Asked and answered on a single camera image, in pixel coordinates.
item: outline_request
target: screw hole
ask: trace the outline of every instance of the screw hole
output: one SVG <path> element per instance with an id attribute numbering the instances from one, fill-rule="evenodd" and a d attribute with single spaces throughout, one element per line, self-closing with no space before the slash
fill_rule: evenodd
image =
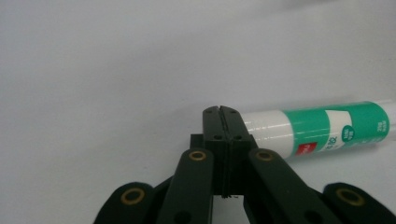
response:
<path id="1" fill-rule="evenodd" d="M 259 151 L 256 154 L 256 157 L 261 161 L 271 161 L 274 158 L 274 156 L 271 153 L 266 151 Z"/>
<path id="2" fill-rule="evenodd" d="M 337 197 L 353 206 L 362 206 L 365 204 L 363 197 L 351 189 L 338 189 L 336 192 Z"/>
<path id="3" fill-rule="evenodd" d="M 134 205 L 142 202 L 145 198 L 145 191 L 140 188 L 127 189 L 121 195 L 121 202 L 125 205 Z"/>
<path id="4" fill-rule="evenodd" d="M 305 216 L 305 219 L 308 222 L 310 222 L 310 223 L 313 223 L 313 224 L 321 224 L 321 223 L 323 223 L 322 216 L 319 213 L 317 213 L 317 212 L 306 211 L 304 216 Z"/>
<path id="5" fill-rule="evenodd" d="M 179 212 L 174 216 L 174 221 L 176 224 L 187 224 L 191 221 L 191 214 L 186 211 Z"/>
<path id="6" fill-rule="evenodd" d="M 220 139 L 222 138 L 222 136 L 221 136 L 221 135 L 218 135 L 218 134 L 216 134 L 216 135 L 214 135 L 214 136 L 213 136 L 213 138 L 214 138 L 214 139 L 216 139 L 216 140 L 220 140 Z"/>
<path id="7" fill-rule="evenodd" d="M 206 154 L 203 151 L 193 151 L 189 154 L 189 157 L 193 161 L 203 161 L 206 159 Z"/>

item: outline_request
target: white surface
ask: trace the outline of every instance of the white surface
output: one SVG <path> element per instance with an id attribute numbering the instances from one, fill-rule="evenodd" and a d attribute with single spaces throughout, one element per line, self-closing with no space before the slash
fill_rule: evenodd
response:
<path id="1" fill-rule="evenodd" d="M 172 175 L 201 112 L 396 99 L 396 1 L 0 2 L 0 223 L 92 223 Z M 396 213 L 396 144 L 290 161 Z M 248 223 L 215 200 L 214 223 Z"/>
<path id="2" fill-rule="evenodd" d="M 260 148 L 271 148 L 282 158 L 292 155 L 294 133 L 290 120 L 281 110 L 241 114 L 247 130 Z"/>

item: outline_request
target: glue stick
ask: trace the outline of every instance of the glue stick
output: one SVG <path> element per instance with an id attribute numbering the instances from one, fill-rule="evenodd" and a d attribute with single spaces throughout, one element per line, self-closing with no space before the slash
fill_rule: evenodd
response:
<path id="1" fill-rule="evenodd" d="M 271 110 L 242 119 L 260 148 L 282 158 L 377 143 L 396 134 L 392 101 Z"/>

